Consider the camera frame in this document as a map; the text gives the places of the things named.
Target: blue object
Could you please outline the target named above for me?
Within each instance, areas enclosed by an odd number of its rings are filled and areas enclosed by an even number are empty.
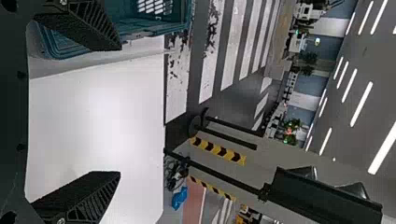
[[[104,8],[120,33],[121,42],[190,27],[191,0],[106,0]],[[63,60],[91,52],[40,24],[37,31],[42,41],[40,57]]]
[[[186,201],[187,196],[187,187],[182,187],[179,193],[174,194],[172,198],[172,207],[175,211]]]

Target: gray floor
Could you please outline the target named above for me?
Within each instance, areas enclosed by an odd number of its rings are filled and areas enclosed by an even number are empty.
[[[244,49],[248,37],[248,26],[250,21],[249,16],[253,10],[253,0],[247,1],[245,20],[243,23],[241,41],[235,64],[233,85],[224,91],[220,90],[223,70],[225,66],[225,56],[227,53],[226,47],[229,44],[228,39],[233,15],[233,3],[236,0],[226,1],[222,19],[223,25],[221,27],[221,35],[219,39],[219,56],[214,79],[213,96],[202,104],[199,104],[201,77],[204,70],[203,55],[205,55],[205,50],[208,44],[208,27],[210,27],[208,26],[208,9],[210,7],[211,1],[213,0],[199,1],[196,3],[195,6],[195,17],[192,33],[187,37],[187,43],[191,43],[189,85],[188,88],[185,90],[188,93],[187,111],[176,119],[173,119],[172,121],[166,123],[166,147],[171,149],[179,146],[186,139],[188,139],[187,130],[190,120],[197,114],[200,114],[203,108],[210,107],[211,114],[213,116],[218,116],[221,119],[251,129],[256,119],[258,118],[254,118],[257,103],[265,96],[266,93],[271,93],[269,94],[270,100],[268,104],[268,107],[270,108],[271,105],[275,102],[277,93],[279,91],[278,85],[276,85],[277,83],[275,83],[275,85],[272,88],[269,88],[268,91],[260,94],[264,72],[263,68],[259,69],[259,71],[253,74],[250,74],[246,78],[239,80],[242,61],[244,58]],[[262,13],[264,13],[264,9],[265,4],[262,3],[260,18],[262,18]],[[259,38],[259,32],[260,29],[257,29],[257,33],[254,36],[254,46],[256,47],[258,45],[257,42]],[[266,41],[271,40],[271,38],[268,36],[265,39]],[[248,69],[249,72],[252,71],[253,64],[254,60],[251,60]]]
[[[394,75],[394,50],[396,50],[395,28],[396,1],[388,1],[382,19],[376,31],[370,34],[376,16],[384,1],[375,1],[370,16],[367,19],[361,35],[358,31],[370,1],[359,1],[356,7],[355,20],[346,36],[343,47],[338,56],[344,56],[337,79],[331,78],[327,87],[328,103],[323,115],[318,119],[313,131],[312,151],[319,152],[329,128],[332,134],[323,156],[336,158],[346,164],[367,172],[376,153],[381,148],[389,131],[396,121],[396,106],[394,102],[396,76]],[[346,61],[349,67],[346,70],[340,88],[336,86]],[[351,86],[346,101],[341,102],[354,69],[358,69],[356,78]],[[355,114],[363,93],[370,81],[374,86],[357,119],[356,125],[351,128],[350,121]],[[378,175],[396,179],[396,145],[390,149]]]

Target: wall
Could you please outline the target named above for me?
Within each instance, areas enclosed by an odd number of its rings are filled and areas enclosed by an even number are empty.
[[[328,77],[323,77],[323,74],[326,73],[315,70],[310,77],[298,76],[294,90],[309,96],[321,97],[329,80]],[[306,109],[304,106],[293,104],[288,108],[286,119],[300,119],[303,124],[310,126],[315,118],[316,111],[317,110]]]
[[[29,202],[89,171],[115,170],[121,181],[101,223],[159,219],[162,55],[33,79],[29,106]]]
[[[321,97],[324,89],[326,88],[327,77],[320,77],[315,75],[315,71],[312,76],[298,76],[294,90],[300,93]]]
[[[146,37],[122,46],[122,51],[92,52],[67,60],[55,61],[28,57],[30,78],[47,77],[72,70],[109,63],[124,62],[151,55],[164,54],[163,36]]]
[[[343,5],[335,7],[324,15],[328,18],[350,19],[359,0],[346,0]]]
[[[334,37],[344,37],[349,25],[349,19],[320,18],[315,24],[311,35],[326,35]]]
[[[309,126],[314,120],[315,113],[316,113],[315,111],[302,109],[297,106],[289,106],[288,115],[286,116],[285,120],[300,119],[303,124]]]

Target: white painted stripe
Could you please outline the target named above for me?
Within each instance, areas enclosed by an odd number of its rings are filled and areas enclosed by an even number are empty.
[[[217,33],[210,37],[210,41],[214,43],[214,46],[209,46],[205,52],[206,57],[204,58],[204,65],[201,77],[201,90],[199,95],[199,103],[202,103],[212,97],[213,86],[215,83],[216,65],[218,63],[219,55],[219,41],[221,35],[221,26],[224,14],[224,0],[213,0],[213,7],[219,13],[219,20],[217,25]],[[209,23],[216,22],[215,16],[209,18]]]
[[[262,112],[264,109],[265,105],[267,104],[268,101],[268,93],[260,100],[260,102],[256,106],[256,113],[254,114],[254,119],[259,116],[259,114]]]
[[[166,123],[184,114],[187,109],[191,49],[189,45],[184,45],[182,51],[182,45],[182,39],[177,37],[175,45],[169,46],[174,53],[168,56]]]
[[[220,216],[219,224],[224,224],[224,218],[225,218],[225,213],[227,212],[228,201],[230,201],[230,200],[224,199],[224,204],[221,209],[221,216]]]
[[[358,74],[358,69],[355,69],[353,71],[352,77],[350,77],[349,83],[347,84],[346,91],[344,92],[343,99],[341,100],[341,103],[344,103],[347,99],[347,95],[349,94],[350,88],[352,87],[353,82],[355,81],[355,77]]]
[[[372,31],[370,32],[371,35],[373,35],[375,33],[376,26],[378,25],[379,21],[381,20],[382,14],[384,13],[387,3],[388,3],[388,0],[384,0],[384,2],[382,3],[381,8],[379,9],[379,13],[376,16]]]
[[[370,165],[369,173],[375,175],[378,172],[379,167],[381,166],[384,159],[387,157],[390,149],[396,141],[396,122],[393,124],[392,129],[390,130],[387,138],[379,149],[378,153],[376,153],[375,158]]]
[[[373,8],[373,3],[374,1],[371,1],[369,7],[367,7],[367,11],[366,14],[364,15],[363,21],[361,22],[361,28],[359,29],[358,35],[361,35],[361,32],[363,31],[364,25],[367,22],[367,18],[369,17],[371,9]]]
[[[322,97],[320,98],[320,101],[319,101],[319,106],[321,106],[321,103],[323,102],[324,96],[326,95],[326,91],[327,91],[327,89],[324,89]]]
[[[272,43],[272,39],[273,39],[273,33],[275,30],[276,19],[277,19],[277,12],[279,10],[279,3],[280,3],[280,1],[276,0],[273,16],[271,19],[270,30],[268,33],[267,42],[265,44],[264,56],[262,57],[262,67],[267,65],[267,57],[268,57],[268,52],[270,51],[270,47],[271,47],[271,43]]]
[[[309,138],[309,141],[308,141],[308,144],[306,145],[305,151],[309,150],[309,148],[311,147],[311,143],[312,143],[312,136]]]
[[[341,68],[341,64],[343,64],[343,60],[344,60],[344,57],[341,57],[340,62],[338,63],[337,69],[335,70],[335,73],[334,73],[334,78],[333,78],[334,80],[337,78],[338,72],[340,71],[340,68]]]
[[[260,116],[260,118],[256,121],[256,123],[254,123],[254,126],[253,126],[253,128],[252,128],[251,130],[253,130],[253,131],[259,130],[260,125],[262,124],[262,119],[263,119],[263,117],[264,117],[264,114],[262,114],[262,115]]]
[[[218,224],[218,221],[219,221],[219,210],[216,213],[215,217],[213,218],[212,224]]]
[[[254,57],[252,73],[259,70],[260,57],[262,56],[262,47],[264,46],[265,35],[267,34],[268,21],[271,16],[271,6],[273,0],[267,0],[265,3],[264,17],[262,19],[262,28],[260,29],[259,43],[256,48],[256,56]]]
[[[343,73],[340,76],[340,80],[338,80],[338,84],[337,84],[337,90],[340,89],[341,83],[343,83],[344,80],[344,76],[346,74],[347,68],[349,67],[349,62],[346,62],[346,65],[344,67]]]
[[[355,15],[356,15],[356,12],[354,12],[354,13],[352,14],[352,18],[350,19],[349,25],[348,25],[348,27],[347,27],[347,29],[346,29],[346,35],[349,34],[350,27],[352,26],[352,23],[353,23],[353,21],[355,20]]]
[[[359,114],[361,113],[361,110],[363,109],[364,105],[366,104],[366,100],[370,95],[370,92],[373,88],[373,82],[369,82],[367,85],[366,90],[364,91],[363,96],[361,97],[361,101],[359,102],[358,108],[356,108],[355,114],[352,117],[352,120],[350,121],[350,127],[355,126],[356,120],[359,117]]]
[[[247,44],[245,45],[244,58],[239,80],[248,76],[248,67],[250,65],[251,52],[253,51],[254,37],[256,36],[257,24],[260,17],[260,9],[262,8],[262,0],[254,0],[253,11],[250,16],[250,24],[247,31]]]
[[[321,116],[323,115],[323,111],[324,111],[324,108],[326,107],[327,100],[328,100],[328,98],[326,97],[326,99],[324,99],[323,107],[320,110],[319,118],[321,118]]]
[[[235,73],[236,58],[238,56],[239,43],[241,41],[246,6],[246,0],[235,0],[233,2],[233,18],[231,19],[230,36],[228,38],[224,72],[221,81],[222,91],[233,85],[233,75]]]
[[[201,212],[199,215],[198,224],[202,223],[202,215],[204,214],[205,198],[206,198],[206,188],[204,188],[204,194],[202,195]]]
[[[314,122],[312,122],[311,127],[309,128],[309,131],[308,131],[308,134],[306,135],[306,137],[309,137],[313,128],[314,128]]]
[[[323,154],[324,148],[327,146],[327,142],[329,142],[330,136],[332,136],[332,128],[327,132],[326,138],[324,139],[322,148],[320,149],[319,156]]]
[[[265,77],[262,79],[262,89],[260,93],[263,93],[272,84],[272,79],[270,77]]]
[[[233,209],[233,201],[228,203],[227,216],[225,217],[225,223],[228,223],[228,218],[230,218],[231,210]]]

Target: floor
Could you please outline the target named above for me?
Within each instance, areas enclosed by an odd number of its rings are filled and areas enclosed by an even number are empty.
[[[309,148],[392,180],[396,179],[392,172],[396,169],[396,144],[392,141],[396,132],[396,106],[389,103],[394,102],[396,81],[392,60],[396,49],[394,8],[395,1],[357,4],[354,21],[337,58],[338,73],[337,69],[331,73],[323,97],[327,104],[321,106],[321,117],[317,113]]]
[[[166,38],[165,47],[174,52],[165,56],[166,147],[188,138],[190,120],[205,107],[212,116],[249,129],[262,119],[278,92],[267,88],[271,84],[265,85],[263,72],[281,4],[197,1],[191,29]]]

